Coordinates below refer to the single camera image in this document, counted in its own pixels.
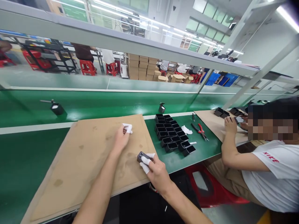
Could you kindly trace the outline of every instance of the trouser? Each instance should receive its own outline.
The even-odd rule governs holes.
[[[251,193],[247,187],[242,172],[225,166],[221,155],[214,156],[204,161],[208,171],[218,180],[218,182],[229,192],[248,201],[264,206]]]

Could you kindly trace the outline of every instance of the hand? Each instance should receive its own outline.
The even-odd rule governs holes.
[[[168,175],[165,164],[161,160],[159,160],[158,156],[155,153],[148,153],[147,155],[150,158],[153,158],[154,162],[143,156],[141,157],[143,162],[141,162],[140,165],[142,166],[144,172],[147,174],[155,189],[162,196],[164,196],[168,191],[171,190],[173,182]]]
[[[115,133],[113,150],[121,152],[128,144],[129,137],[130,133],[127,133],[125,126],[122,124]]]
[[[226,117],[224,119],[225,131],[230,133],[237,133],[237,123],[234,118]]]

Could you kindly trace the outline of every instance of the green workbench surface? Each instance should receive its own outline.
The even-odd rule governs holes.
[[[174,118],[180,126],[193,131],[192,116]],[[161,161],[169,173],[203,161],[221,152],[221,142],[195,115],[209,142],[200,134],[188,135],[196,151],[184,157],[178,150],[165,153],[154,131],[155,120],[146,120],[146,125]],[[40,186],[69,128],[33,131],[0,135],[0,223],[17,224],[23,218],[30,201]]]

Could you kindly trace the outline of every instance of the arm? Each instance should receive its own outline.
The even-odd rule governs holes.
[[[99,224],[103,222],[111,196],[116,166],[122,150],[128,143],[129,135],[123,125],[117,130],[114,147],[92,184],[73,224]]]
[[[187,224],[212,224],[212,222],[178,189],[171,181],[165,164],[159,160],[156,154],[147,154],[154,159],[142,157],[144,163],[140,163],[155,189],[174,208],[183,221]]]
[[[225,130],[226,134],[221,146],[222,162],[224,165],[237,170],[270,171],[253,153],[238,152],[235,143],[237,123],[233,118],[225,118]]]

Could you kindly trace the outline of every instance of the fluorescent light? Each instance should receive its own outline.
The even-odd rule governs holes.
[[[166,25],[166,24],[164,24],[164,23],[157,22],[156,20],[149,19],[149,18],[147,18],[147,17],[145,17],[145,16],[139,16],[139,17],[142,18],[142,19],[151,21],[152,23],[157,23],[157,24],[160,24],[161,26],[165,26],[165,27],[167,27],[167,28],[170,28],[170,26],[168,26],[168,25]]]
[[[99,7],[99,6],[95,6],[95,5],[91,5],[91,6],[94,7],[94,8],[103,10],[103,11],[105,11],[105,12],[109,12],[109,13],[111,13],[111,14],[114,14],[114,15],[117,15],[117,16],[121,16],[121,17],[124,17],[124,18],[128,19],[128,17],[125,16],[125,15],[123,15],[123,14],[120,14],[120,13],[117,13],[117,12],[113,12],[113,11],[110,11],[110,10],[108,10],[108,9],[104,9],[104,8]]]
[[[180,32],[180,33],[186,34],[187,36],[196,37],[195,35],[193,35],[193,34],[191,34],[191,33],[187,33],[187,32],[185,32],[185,31],[179,30],[179,29],[177,29],[177,28],[174,28],[174,30],[175,30],[175,31],[178,31],[178,32]]]
[[[105,6],[109,7],[109,8],[113,8],[113,9],[116,9],[116,10],[118,10],[118,11],[122,11],[122,12],[125,12],[125,13],[128,13],[128,14],[133,15],[133,13],[130,12],[130,11],[128,11],[128,10],[119,8],[119,7],[117,7],[117,6],[108,4],[108,3],[106,3],[106,2],[102,2],[102,1],[99,1],[99,0],[93,0],[93,1],[96,2],[96,3],[98,3],[98,4],[105,5]]]
[[[154,26],[154,25],[149,25],[150,27],[152,27],[152,28],[156,28],[156,29],[159,29],[159,27],[157,27],[157,26]]]

